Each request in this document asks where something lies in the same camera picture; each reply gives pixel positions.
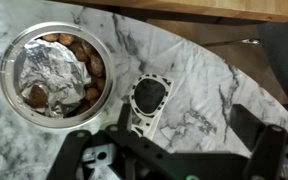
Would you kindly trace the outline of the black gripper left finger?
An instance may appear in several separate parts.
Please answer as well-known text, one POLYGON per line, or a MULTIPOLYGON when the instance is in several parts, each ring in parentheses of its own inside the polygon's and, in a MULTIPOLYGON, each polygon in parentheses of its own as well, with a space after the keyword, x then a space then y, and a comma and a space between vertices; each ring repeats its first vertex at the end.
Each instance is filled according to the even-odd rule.
POLYGON ((123 104, 116 125, 105 129, 124 157, 124 180, 186 180, 189 170, 182 160, 131 131, 132 108, 123 104))

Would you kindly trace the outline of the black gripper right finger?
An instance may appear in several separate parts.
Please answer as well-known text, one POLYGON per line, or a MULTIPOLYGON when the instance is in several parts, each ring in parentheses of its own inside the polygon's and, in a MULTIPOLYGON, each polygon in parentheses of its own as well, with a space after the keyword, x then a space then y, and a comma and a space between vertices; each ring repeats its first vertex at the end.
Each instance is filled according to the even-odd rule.
POLYGON ((231 109, 230 126, 251 152, 246 164, 246 180, 286 180, 282 168, 288 167, 288 131, 264 123, 241 104, 231 109))

